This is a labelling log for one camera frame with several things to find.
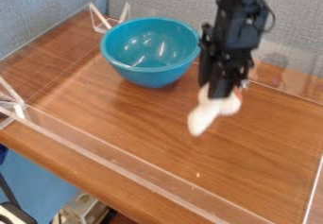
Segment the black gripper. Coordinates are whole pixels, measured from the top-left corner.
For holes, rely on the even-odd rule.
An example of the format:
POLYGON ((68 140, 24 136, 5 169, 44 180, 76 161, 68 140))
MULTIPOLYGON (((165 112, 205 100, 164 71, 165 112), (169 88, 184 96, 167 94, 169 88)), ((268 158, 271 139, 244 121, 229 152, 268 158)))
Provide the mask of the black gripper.
POLYGON ((217 1, 215 24, 201 25, 197 83, 209 80, 208 98, 227 98, 253 67, 251 51, 267 33, 269 7, 264 0, 217 1))

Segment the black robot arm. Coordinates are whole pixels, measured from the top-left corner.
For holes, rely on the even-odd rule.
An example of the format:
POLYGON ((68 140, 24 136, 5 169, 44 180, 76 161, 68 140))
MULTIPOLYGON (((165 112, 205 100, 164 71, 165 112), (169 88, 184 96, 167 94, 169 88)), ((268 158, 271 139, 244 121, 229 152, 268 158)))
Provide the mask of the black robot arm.
POLYGON ((265 26, 275 17, 265 0, 216 0, 215 24, 201 25, 197 84, 207 86, 209 99, 225 98, 235 87, 248 84, 253 67, 252 51, 261 36, 273 27, 265 26))

